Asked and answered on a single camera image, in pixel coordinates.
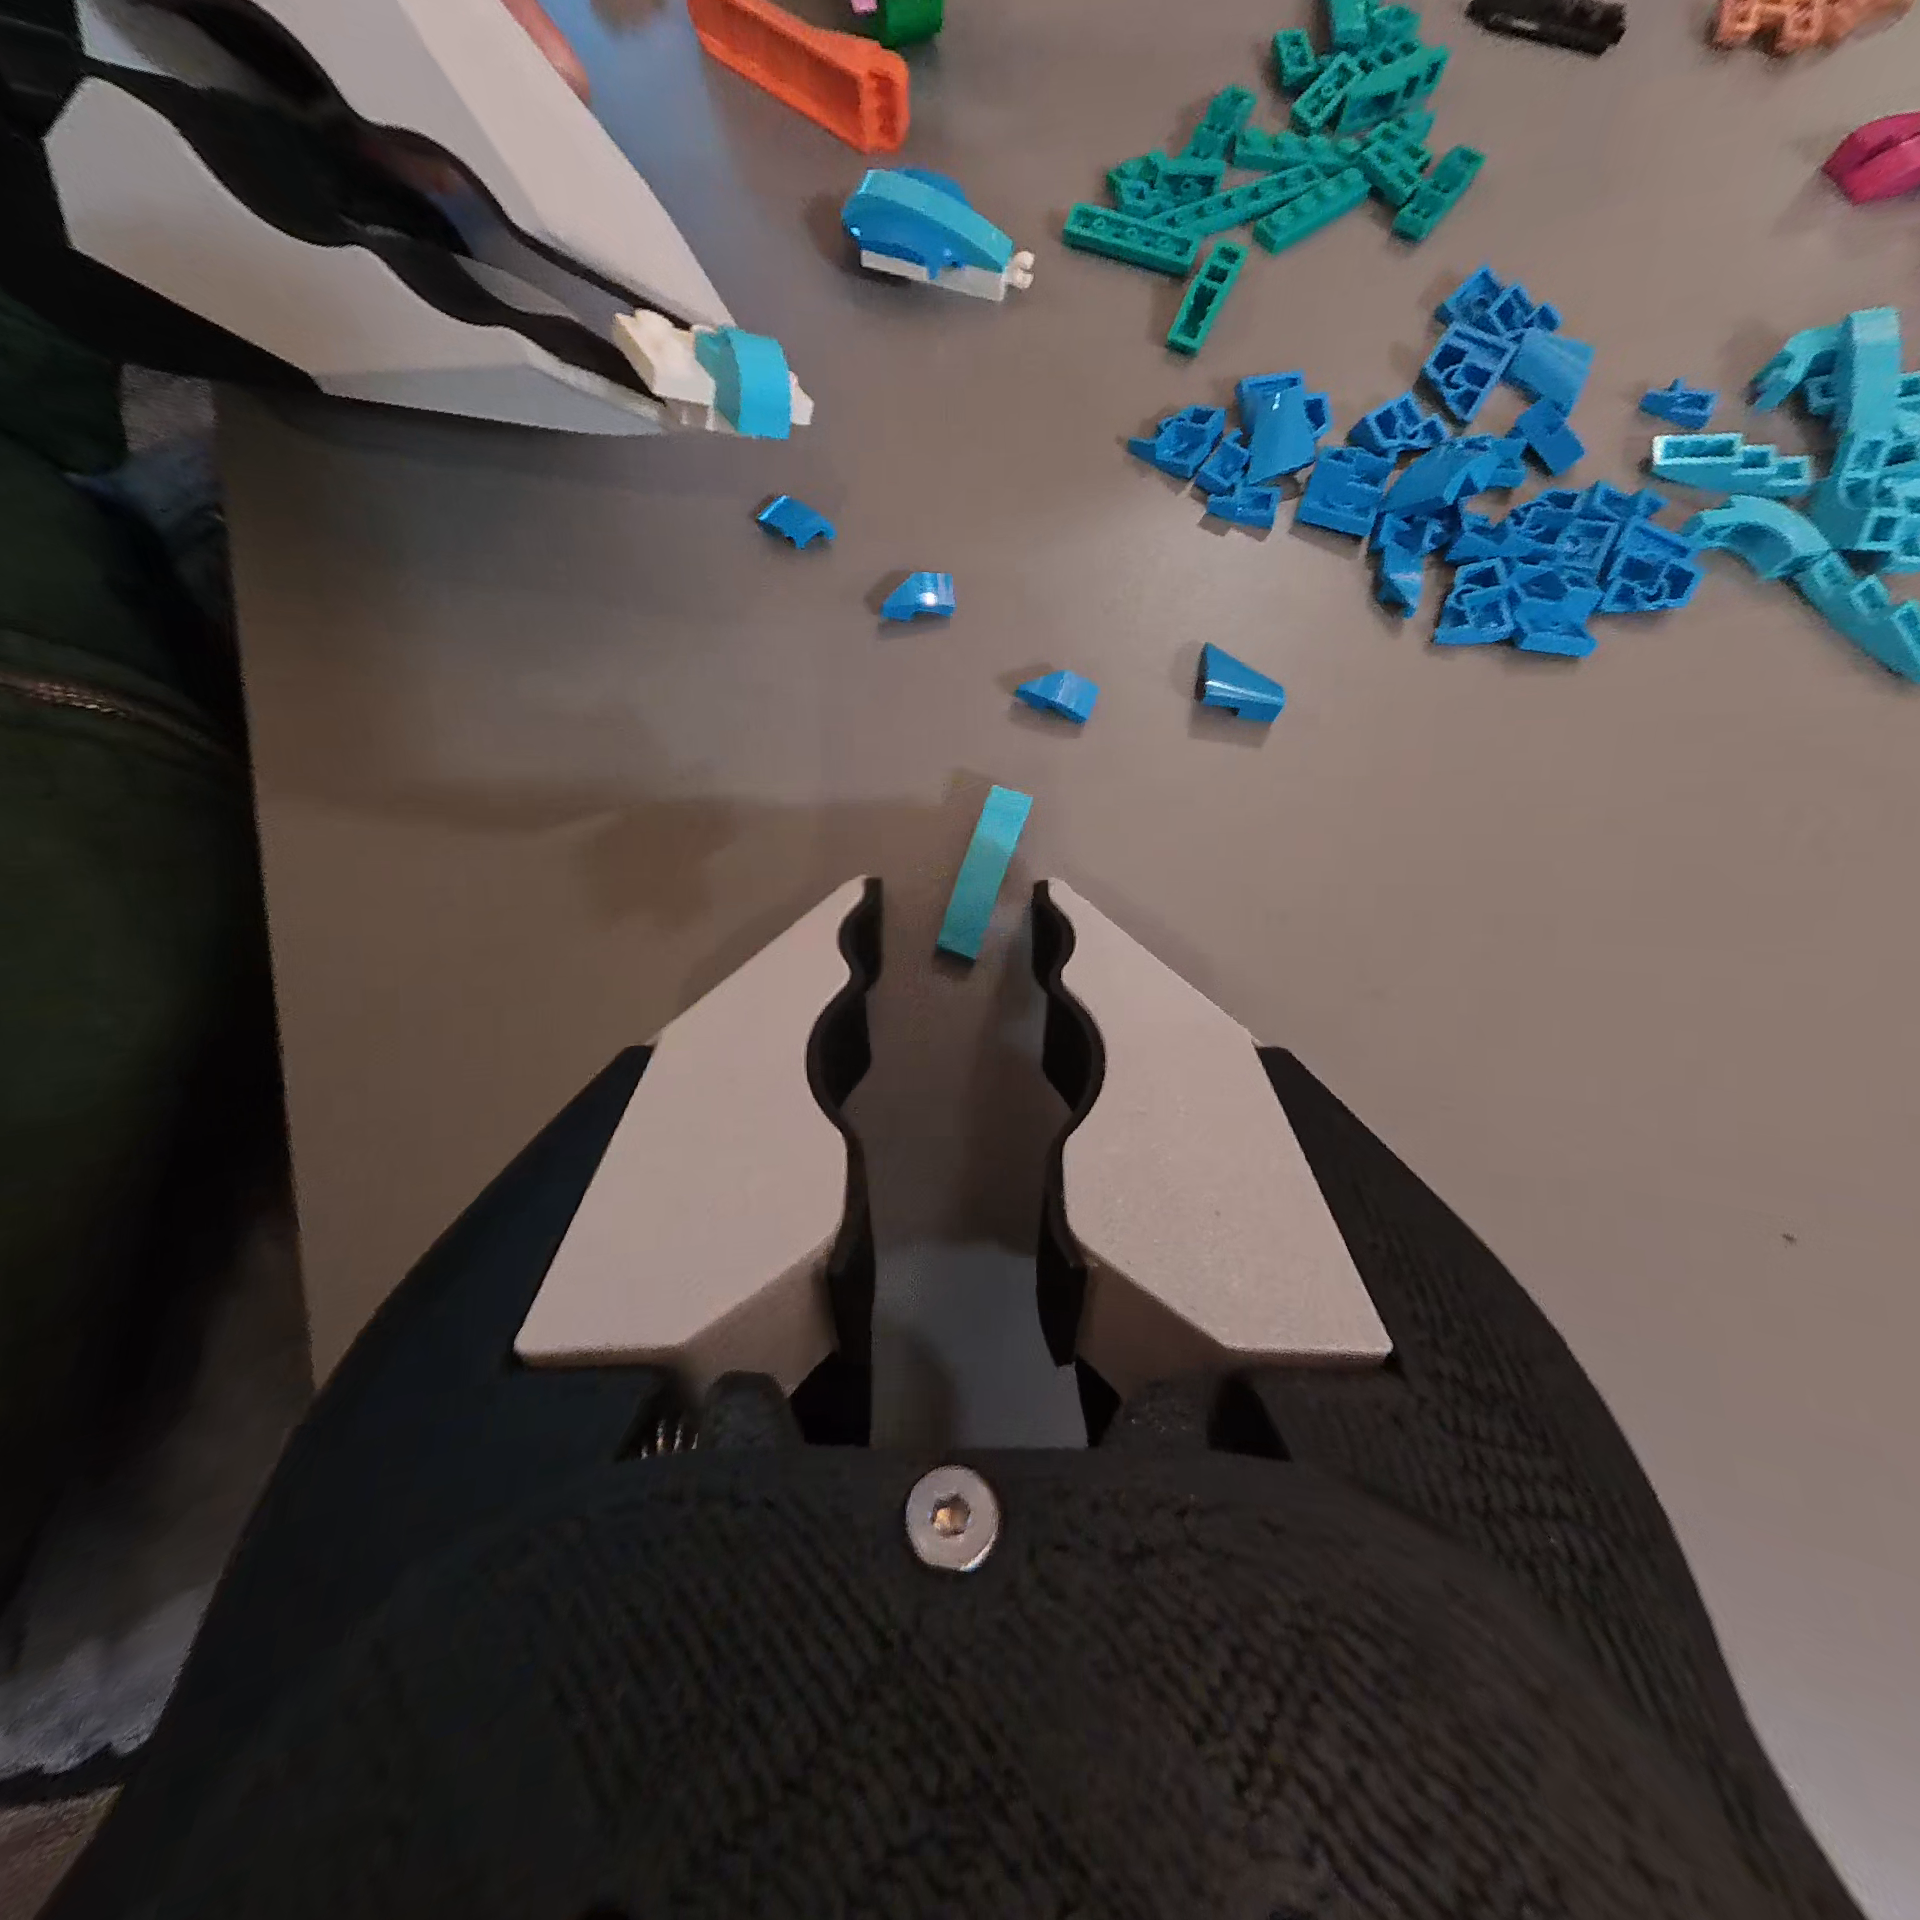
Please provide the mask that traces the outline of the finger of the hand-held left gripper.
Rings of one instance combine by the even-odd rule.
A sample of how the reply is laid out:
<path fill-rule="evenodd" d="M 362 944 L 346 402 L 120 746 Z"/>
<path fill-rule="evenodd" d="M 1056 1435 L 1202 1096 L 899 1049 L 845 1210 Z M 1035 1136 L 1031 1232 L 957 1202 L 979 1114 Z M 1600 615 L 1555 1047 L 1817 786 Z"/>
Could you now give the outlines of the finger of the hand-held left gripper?
<path fill-rule="evenodd" d="M 459 169 L 519 240 L 685 327 L 731 313 L 592 110 L 495 2 L 259 2 L 346 115 Z"/>
<path fill-rule="evenodd" d="M 160 76 L 85 76 L 38 135 L 38 311 L 142 367 L 597 440 L 670 402 L 544 290 L 359 225 L 296 123 Z"/>

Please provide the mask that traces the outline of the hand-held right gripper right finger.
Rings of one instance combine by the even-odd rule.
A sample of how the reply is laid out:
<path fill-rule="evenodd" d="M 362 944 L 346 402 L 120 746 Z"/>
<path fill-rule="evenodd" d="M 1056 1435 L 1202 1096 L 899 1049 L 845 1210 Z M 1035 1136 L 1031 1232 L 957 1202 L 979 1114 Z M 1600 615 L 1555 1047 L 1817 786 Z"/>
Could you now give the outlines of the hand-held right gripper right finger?
<path fill-rule="evenodd" d="M 1047 1351 L 1114 1398 L 1393 1351 L 1255 1035 L 1061 881 L 1031 896 Z"/>

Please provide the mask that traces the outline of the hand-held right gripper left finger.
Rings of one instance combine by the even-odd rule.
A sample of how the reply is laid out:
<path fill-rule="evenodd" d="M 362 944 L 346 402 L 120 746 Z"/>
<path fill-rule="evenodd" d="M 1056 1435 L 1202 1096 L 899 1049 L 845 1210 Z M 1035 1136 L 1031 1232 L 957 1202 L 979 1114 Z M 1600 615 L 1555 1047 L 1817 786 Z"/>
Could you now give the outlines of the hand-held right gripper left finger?
<path fill-rule="evenodd" d="M 872 1212 L 848 1097 L 872 1064 L 878 878 L 849 878 L 663 1027 L 519 1323 L 536 1369 L 702 1394 L 872 1362 Z"/>

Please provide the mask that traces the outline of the white stepped lego assembly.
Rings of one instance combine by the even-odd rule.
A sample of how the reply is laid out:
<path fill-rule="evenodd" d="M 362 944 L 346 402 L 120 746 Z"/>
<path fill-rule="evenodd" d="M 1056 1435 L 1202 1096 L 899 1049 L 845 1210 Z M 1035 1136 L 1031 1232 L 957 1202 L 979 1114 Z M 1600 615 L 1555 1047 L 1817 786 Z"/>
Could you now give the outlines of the white stepped lego assembly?
<path fill-rule="evenodd" d="M 642 388 L 663 404 L 673 428 L 741 440 L 710 407 L 712 385 L 696 367 L 693 329 L 718 327 L 682 327 L 655 311 L 634 310 L 611 318 L 609 338 L 639 378 Z M 813 401 L 793 371 L 791 378 L 794 401 L 793 436 L 793 432 L 810 425 Z"/>

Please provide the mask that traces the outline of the blue and white lego model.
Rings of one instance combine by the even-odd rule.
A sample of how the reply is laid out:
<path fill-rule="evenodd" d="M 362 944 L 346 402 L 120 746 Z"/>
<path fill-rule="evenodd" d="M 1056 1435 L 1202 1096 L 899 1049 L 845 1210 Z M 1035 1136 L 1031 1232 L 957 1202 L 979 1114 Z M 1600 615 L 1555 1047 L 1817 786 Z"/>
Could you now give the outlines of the blue and white lego model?
<path fill-rule="evenodd" d="M 918 168 L 872 168 L 838 214 L 857 265 L 869 275 L 993 304 L 1032 283 L 1035 256 L 979 215 L 966 191 L 945 176 Z"/>

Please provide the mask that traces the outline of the pile of blue lego pieces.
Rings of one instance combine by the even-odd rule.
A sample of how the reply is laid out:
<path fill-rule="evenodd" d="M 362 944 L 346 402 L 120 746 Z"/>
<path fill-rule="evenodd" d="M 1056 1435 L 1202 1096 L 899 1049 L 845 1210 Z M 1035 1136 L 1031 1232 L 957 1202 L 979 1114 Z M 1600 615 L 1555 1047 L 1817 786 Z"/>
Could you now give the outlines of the pile of blue lego pieces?
<path fill-rule="evenodd" d="M 1653 489 L 1566 487 L 1586 460 L 1574 407 L 1592 351 L 1521 281 L 1477 268 L 1442 298 L 1411 388 L 1336 425 L 1299 371 L 1247 375 L 1127 440 L 1214 521 L 1345 538 L 1393 618 L 1447 571 L 1431 640 L 1582 662 L 1605 618 L 1666 618 L 1705 584 L 1705 545 Z"/>

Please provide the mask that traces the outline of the pile of teal lego pieces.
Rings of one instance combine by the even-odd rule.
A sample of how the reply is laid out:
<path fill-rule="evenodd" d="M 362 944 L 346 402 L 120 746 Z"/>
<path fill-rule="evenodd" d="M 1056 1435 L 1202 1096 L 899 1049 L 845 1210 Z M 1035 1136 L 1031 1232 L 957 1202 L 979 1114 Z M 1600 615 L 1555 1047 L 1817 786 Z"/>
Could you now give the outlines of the pile of teal lego pieces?
<path fill-rule="evenodd" d="M 1271 40 L 1279 122 L 1257 123 L 1250 87 L 1221 89 L 1179 152 L 1114 163 L 1105 198 L 1075 202 L 1063 242 L 1079 256 L 1181 286 L 1165 347 L 1195 356 L 1253 256 L 1277 259 L 1375 206 L 1419 248 L 1467 199 L 1485 158 L 1433 147 L 1433 96 L 1450 50 L 1409 6 L 1325 2 L 1315 31 Z"/>

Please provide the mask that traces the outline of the pile of turquoise lego pieces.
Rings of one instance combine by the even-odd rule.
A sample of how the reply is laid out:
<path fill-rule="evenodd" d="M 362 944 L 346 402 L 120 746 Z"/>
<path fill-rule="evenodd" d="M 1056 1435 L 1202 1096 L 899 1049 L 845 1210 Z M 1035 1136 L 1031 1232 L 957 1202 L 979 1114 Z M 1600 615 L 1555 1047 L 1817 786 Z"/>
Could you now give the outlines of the pile of turquoise lego pieces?
<path fill-rule="evenodd" d="M 1791 590 L 1835 636 L 1907 686 L 1918 684 L 1914 371 L 1895 307 L 1851 311 L 1790 337 L 1745 391 L 1754 417 L 1797 404 L 1818 432 L 1794 452 L 1738 432 L 1662 435 L 1656 483 L 1706 498 L 1681 538 Z"/>

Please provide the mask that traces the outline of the black lego piece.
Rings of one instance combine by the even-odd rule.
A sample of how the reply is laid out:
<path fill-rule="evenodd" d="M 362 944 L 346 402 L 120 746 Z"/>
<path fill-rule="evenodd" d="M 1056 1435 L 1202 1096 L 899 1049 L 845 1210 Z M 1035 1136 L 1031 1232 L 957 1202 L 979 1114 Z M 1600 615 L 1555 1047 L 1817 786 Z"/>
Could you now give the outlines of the black lego piece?
<path fill-rule="evenodd" d="M 1462 8 L 1464 19 L 1490 34 L 1549 47 L 1582 58 L 1611 52 L 1625 34 L 1619 2 L 1483 2 Z"/>

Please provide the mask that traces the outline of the pile of pink lego pieces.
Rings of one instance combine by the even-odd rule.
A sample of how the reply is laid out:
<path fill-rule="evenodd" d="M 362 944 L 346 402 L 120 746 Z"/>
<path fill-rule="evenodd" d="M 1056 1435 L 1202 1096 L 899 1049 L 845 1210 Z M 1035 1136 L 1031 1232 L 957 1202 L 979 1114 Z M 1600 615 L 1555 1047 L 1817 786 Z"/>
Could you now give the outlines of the pile of pink lego pieces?
<path fill-rule="evenodd" d="M 1872 119 L 1824 158 L 1818 174 L 1854 206 L 1910 199 L 1918 194 L 1918 139 L 1918 110 Z"/>

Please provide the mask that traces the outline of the pile of coral lego pieces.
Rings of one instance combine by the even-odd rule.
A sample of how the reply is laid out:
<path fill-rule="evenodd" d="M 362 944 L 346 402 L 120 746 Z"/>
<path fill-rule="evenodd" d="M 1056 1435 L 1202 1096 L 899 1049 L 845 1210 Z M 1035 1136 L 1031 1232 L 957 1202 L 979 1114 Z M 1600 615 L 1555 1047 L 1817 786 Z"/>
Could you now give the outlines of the pile of coral lego pieces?
<path fill-rule="evenodd" d="M 1715 2 L 1706 43 L 1735 50 L 1760 43 L 1770 58 L 1825 52 L 1910 12 L 1913 2 Z"/>

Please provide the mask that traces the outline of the orange brick separator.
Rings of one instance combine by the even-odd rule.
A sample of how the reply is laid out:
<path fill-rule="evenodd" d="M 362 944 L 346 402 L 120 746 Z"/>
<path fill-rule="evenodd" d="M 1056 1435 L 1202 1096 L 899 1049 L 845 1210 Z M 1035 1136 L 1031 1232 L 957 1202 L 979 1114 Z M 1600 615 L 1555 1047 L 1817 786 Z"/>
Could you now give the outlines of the orange brick separator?
<path fill-rule="evenodd" d="M 688 2 L 685 12 L 707 59 L 810 126 L 863 155 L 905 147 L 909 73 L 897 52 L 771 2 Z"/>

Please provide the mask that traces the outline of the green zip jacket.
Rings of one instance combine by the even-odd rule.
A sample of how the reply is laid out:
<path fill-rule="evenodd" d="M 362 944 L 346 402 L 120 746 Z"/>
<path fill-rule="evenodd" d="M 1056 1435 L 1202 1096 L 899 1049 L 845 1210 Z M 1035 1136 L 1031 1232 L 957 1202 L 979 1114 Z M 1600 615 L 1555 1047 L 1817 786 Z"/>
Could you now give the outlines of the green zip jacket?
<path fill-rule="evenodd" d="M 208 388 L 1 320 L 1 1596 L 189 1371 L 278 1151 Z"/>

